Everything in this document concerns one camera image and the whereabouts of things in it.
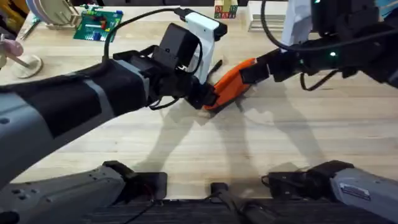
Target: colorful block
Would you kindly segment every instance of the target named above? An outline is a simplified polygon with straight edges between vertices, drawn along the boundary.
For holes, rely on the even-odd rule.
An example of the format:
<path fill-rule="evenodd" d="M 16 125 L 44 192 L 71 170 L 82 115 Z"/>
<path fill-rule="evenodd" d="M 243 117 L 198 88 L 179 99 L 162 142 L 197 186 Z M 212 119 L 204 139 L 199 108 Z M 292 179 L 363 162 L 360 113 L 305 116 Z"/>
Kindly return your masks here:
<path fill-rule="evenodd" d="M 215 0 L 215 19 L 235 19 L 238 0 Z"/>
<path fill-rule="evenodd" d="M 223 12 L 223 6 L 216 6 L 216 12 Z"/>
<path fill-rule="evenodd" d="M 235 13 L 235 12 L 230 12 L 230 13 L 228 14 L 228 18 L 230 18 L 230 19 L 235 19 L 235 18 L 236 18 L 236 13 Z"/>
<path fill-rule="evenodd" d="M 230 12 L 236 12 L 238 10 L 238 6 L 231 6 L 229 11 Z"/>

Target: orange object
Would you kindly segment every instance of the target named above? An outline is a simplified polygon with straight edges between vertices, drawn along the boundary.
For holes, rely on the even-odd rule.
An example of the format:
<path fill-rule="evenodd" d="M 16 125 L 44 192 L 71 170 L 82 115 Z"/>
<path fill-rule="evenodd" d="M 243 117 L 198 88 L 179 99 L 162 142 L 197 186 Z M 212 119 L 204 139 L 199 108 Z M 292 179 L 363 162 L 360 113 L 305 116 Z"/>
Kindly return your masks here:
<path fill-rule="evenodd" d="M 204 108 L 209 111 L 219 111 L 225 106 L 228 106 L 237 97 L 241 96 L 247 91 L 250 85 L 243 84 L 240 70 L 250 67 L 256 63 L 255 58 L 250 58 L 235 66 L 232 70 L 227 72 L 215 87 L 215 93 L 219 95 L 216 104 L 213 106 L 205 106 Z"/>
<path fill-rule="evenodd" d="M 101 29 L 106 29 L 106 21 L 101 21 Z"/>

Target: black mount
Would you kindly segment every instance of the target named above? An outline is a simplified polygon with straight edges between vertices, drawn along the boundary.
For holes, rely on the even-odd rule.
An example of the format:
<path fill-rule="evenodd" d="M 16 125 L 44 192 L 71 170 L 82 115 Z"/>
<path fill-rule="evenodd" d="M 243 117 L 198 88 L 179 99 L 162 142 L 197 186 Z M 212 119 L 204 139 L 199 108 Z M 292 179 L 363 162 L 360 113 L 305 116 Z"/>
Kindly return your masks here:
<path fill-rule="evenodd" d="M 271 195 L 275 199 L 310 198 L 318 200 L 324 197 L 336 201 L 330 179 L 334 178 L 337 172 L 348 168 L 354 168 L 354 165 L 347 162 L 330 161 L 306 172 L 270 172 L 262 177 L 262 183 L 270 189 Z"/>
<path fill-rule="evenodd" d="M 131 200 L 162 200 L 167 196 L 167 174 L 165 172 L 134 172 L 118 161 L 106 161 L 103 166 L 119 173 L 126 186 L 114 204 Z"/>

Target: gray arm segment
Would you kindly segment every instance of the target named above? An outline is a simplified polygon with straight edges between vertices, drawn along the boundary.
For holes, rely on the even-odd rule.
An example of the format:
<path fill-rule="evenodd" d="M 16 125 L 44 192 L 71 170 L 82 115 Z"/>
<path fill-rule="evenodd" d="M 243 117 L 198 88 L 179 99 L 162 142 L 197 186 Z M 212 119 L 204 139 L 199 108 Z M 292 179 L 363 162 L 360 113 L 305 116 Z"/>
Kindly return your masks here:
<path fill-rule="evenodd" d="M 95 208 L 111 205 L 124 186 L 121 175 L 106 166 L 49 180 L 9 184 L 0 192 L 0 213 L 17 213 L 18 224 L 74 223 Z"/>
<path fill-rule="evenodd" d="M 359 169 L 345 169 L 331 179 L 331 186 L 340 202 L 398 223 L 398 182 Z"/>
<path fill-rule="evenodd" d="M 115 116 L 146 105 L 148 87 L 145 85 L 149 82 L 145 82 L 137 71 L 112 62 L 106 70 L 97 69 L 95 72 L 100 74 L 96 74 L 95 78 L 77 81 L 80 82 L 77 83 L 79 89 L 86 90 L 81 95 L 73 92 L 73 88 L 69 89 L 76 82 L 58 83 L 56 87 L 47 84 L 45 87 L 37 87 L 34 83 L 33 87 L 29 87 L 28 94 L 26 91 L 22 91 L 23 94 L 15 91 L 0 92 L 0 190 L 31 165 L 60 147 Z M 90 73 L 90 70 L 84 70 L 85 75 Z M 119 91 L 120 89 L 127 92 L 134 90 L 135 95 L 126 96 L 126 91 Z M 59 100 L 52 97 L 57 94 L 59 98 L 66 97 Z M 98 107 L 96 113 L 80 120 L 82 111 L 74 106 L 92 101 Z M 75 113 L 76 116 L 65 118 L 70 113 L 64 111 Z M 75 126 L 68 127 L 72 118 L 75 118 Z M 59 131 L 59 126 L 66 126 L 67 129 Z"/>

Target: gray robot arm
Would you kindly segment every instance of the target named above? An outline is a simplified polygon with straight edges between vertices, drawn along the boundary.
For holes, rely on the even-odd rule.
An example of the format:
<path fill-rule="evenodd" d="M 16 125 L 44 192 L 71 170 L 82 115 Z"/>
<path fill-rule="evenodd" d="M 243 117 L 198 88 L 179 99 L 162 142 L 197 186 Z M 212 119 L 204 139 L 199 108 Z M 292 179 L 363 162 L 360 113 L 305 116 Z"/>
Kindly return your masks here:
<path fill-rule="evenodd" d="M 71 223 L 95 208 L 130 200 L 140 180 L 118 162 L 66 177 L 9 182 L 99 125 L 163 96 L 185 97 L 196 108 L 215 102 L 216 95 L 208 93 L 212 89 L 201 80 L 206 80 L 214 42 L 225 35 L 226 25 L 189 9 L 176 12 L 190 30 L 171 24 L 160 46 L 148 48 L 152 58 L 144 53 L 148 49 L 132 50 L 73 74 L 0 86 L 1 224 Z M 196 30 L 209 35 L 195 36 Z M 204 51 L 200 61 L 194 57 L 197 45 Z M 199 69 L 192 75 L 181 65 Z"/>
<path fill-rule="evenodd" d="M 70 223 L 111 205 L 126 185 L 113 166 L 37 182 L 8 184 L 32 164 L 108 120 L 148 104 L 137 68 L 110 60 L 69 76 L 1 87 L 0 223 Z"/>
<path fill-rule="evenodd" d="M 306 172 L 271 172 L 262 179 L 276 199 L 327 198 L 398 223 L 398 182 L 346 162 L 325 162 Z"/>
<path fill-rule="evenodd" d="M 131 66 L 110 60 L 72 76 L 2 87 L 0 189 L 65 144 L 146 106 L 149 82 Z"/>

